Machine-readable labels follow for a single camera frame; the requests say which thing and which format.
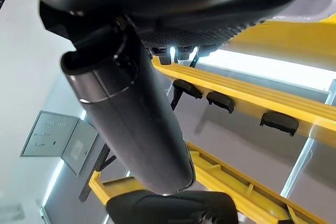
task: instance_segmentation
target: electrical panel box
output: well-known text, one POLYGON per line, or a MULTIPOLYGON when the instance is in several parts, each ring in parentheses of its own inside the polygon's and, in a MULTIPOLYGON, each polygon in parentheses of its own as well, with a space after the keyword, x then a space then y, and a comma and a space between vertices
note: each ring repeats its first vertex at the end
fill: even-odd
POLYGON ((95 129, 79 120, 62 155, 62 159, 76 175, 79 174, 97 135, 95 129))
POLYGON ((97 131, 75 116, 41 111, 21 152, 22 157, 61 157, 77 176, 97 131))
POLYGON ((21 156, 60 157, 77 125, 74 116, 41 111, 21 156))

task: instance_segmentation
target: black cylindrical pipe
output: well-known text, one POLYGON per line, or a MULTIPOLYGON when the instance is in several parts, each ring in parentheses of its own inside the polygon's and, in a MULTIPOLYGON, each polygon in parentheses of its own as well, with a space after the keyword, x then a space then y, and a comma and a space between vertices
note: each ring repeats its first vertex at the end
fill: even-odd
POLYGON ((174 194, 195 181, 189 151, 149 53, 132 28, 121 36, 113 53, 64 54, 62 70, 117 158, 148 189, 174 194))

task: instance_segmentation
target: white light strip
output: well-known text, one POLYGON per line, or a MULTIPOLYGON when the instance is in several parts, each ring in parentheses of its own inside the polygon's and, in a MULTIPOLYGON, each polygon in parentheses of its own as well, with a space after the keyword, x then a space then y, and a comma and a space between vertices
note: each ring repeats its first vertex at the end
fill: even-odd
POLYGON ((110 217, 109 214, 106 214, 102 224, 106 224, 107 221, 109 220, 109 217, 110 217))
POLYGON ((217 50, 200 63, 328 91, 336 72, 240 52, 217 50))
POLYGON ((57 181, 57 178, 63 168, 63 165, 64 165, 64 161, 61 159, 60 162, 58 163, 58 165, 56 166, 56 169, 50 179, 50 182, 48 184, 48 187, 47 187, 47 191, 46 191, 46 194, 44 195, 44 198, 43 198, 43 202, 42 202, 42 206, 45 207, 46 203, 47 203, 47 200, 51 194, 51 191, 53 190, 54 188, 54 185, 57 181))
POLYGON ((81 118, 82 120, 84 120, 84 119, 85 119, 85 116, 86 116, 86 110, 84 110, 84 111, 81 113, 81 115, 80 115, 79 118, 81 118))
MULTIPOLYGON (((335 80, 332 81, 332 84, 330 85, 330 93, 325 101, 325 104, 328 104, 328 105, 331 105, 333 100, 335 99, 335 96, 336 96, 336 82, 335 80)), ((287 178, 287 181, 285 183, 285 186, 283 187, 280 195, 285 197, 285 198, 288 198, 297 179, 298 179, 298 176, 300 174, 300 172, 304 169, 305 165, 307 164, 307 157, 308 157, 308 154, 311 152, 311 148, 314 144, 315 140, 312 139, 312 138, 307 138, 307 141, 299 155, 299 158, 296 160, 296 163, 292 169, 292 171, 290 172, 289 174, 289 177, 287 178)))

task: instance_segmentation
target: metal cabinet door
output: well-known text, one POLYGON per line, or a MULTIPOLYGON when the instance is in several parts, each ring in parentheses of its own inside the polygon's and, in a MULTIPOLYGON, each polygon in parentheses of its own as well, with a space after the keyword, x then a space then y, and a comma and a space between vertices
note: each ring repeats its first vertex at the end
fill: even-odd
POLYGON ((41 112, 31 131, 22 156, 60 157, 74 131, 74 116, 41 112))

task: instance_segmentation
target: textured black surface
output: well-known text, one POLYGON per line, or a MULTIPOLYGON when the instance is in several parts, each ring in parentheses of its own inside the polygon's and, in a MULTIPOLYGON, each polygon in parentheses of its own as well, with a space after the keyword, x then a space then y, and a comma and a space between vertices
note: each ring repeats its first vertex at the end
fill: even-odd
POLYGON ((205 214, 215 217, 217 224, 238 224, 234 201, 217 191, 183 191, 172 196, 132 191, 110 199, 107 211, 117 224, 213 223, 202 221, 205 214))
POLYGON ((238 25, 235 27, 215 28, 206 31, 185 31, 176 29, 174 31, 139 35, 145 47, 223 44, 247 27, 253 25, 254 24, 238 25))

